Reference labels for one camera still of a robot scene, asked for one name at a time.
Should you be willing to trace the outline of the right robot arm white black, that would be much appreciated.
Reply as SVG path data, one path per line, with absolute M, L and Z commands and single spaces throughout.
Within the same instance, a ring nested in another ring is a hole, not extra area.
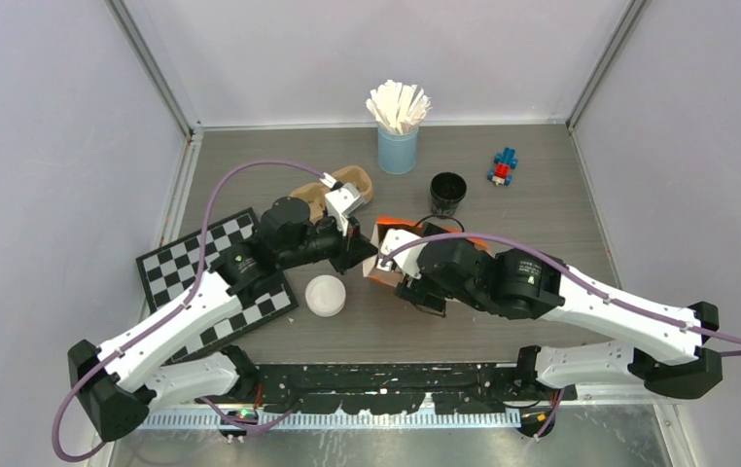
M 561 322 L 608 337 L 568 348 L 529 345 L 513 386 L 526 399 L 572 384 L 641 382 L 650 392 L 698 399 L 723 379 L 723 358 L 706 347 L 719 328 L 715 305 L 676 307 L 623 292 L 544 253 L 491 254 L 465 233 L 386 236 L 378 266 L 404 275 L 398 294 L 442 310 L 454 300 L 509 320 Z

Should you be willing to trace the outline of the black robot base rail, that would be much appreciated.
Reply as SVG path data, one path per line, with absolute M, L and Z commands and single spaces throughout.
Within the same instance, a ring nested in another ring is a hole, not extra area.
M 437 414 L 499 413 L 551 402 L 554 389 L 497 363 L 262 364 L 217 404 L 256 403 L 268 413 L 411 414 L 430 400 Z

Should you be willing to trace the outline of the stack of white lids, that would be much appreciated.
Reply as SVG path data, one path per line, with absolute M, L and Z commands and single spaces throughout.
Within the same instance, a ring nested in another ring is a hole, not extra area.
M 319 317 L 333 317 L 340 313 L 346 302 L 346 289 L 340 279 L 322 274 L 306 285 L 304 299 L 307 308 Z

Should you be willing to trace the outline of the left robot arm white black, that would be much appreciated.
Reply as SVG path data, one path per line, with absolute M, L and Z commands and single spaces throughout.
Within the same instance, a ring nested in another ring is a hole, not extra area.
M 248 401 L 257 379 L 245 370 L 241 352 L 177 364 L 168 359 L 217 324 L 243 318 L 285 270 L 327 261 L 345 273 L 375 255 L 353 215 L 362 204 L 362 196 L 346 188 L 329 192 L 324 216 L 311 222 L 307 202 L 279 198 L 243 239 L 211 254 L 197 246 L 195 261 L 177 267 L 194 274 L 191 286 L 148 318 L 101 344 L 74 344 L 67 353 L 72 396 L 99 438 L 117 441 L 150 413 L 200 396 Z

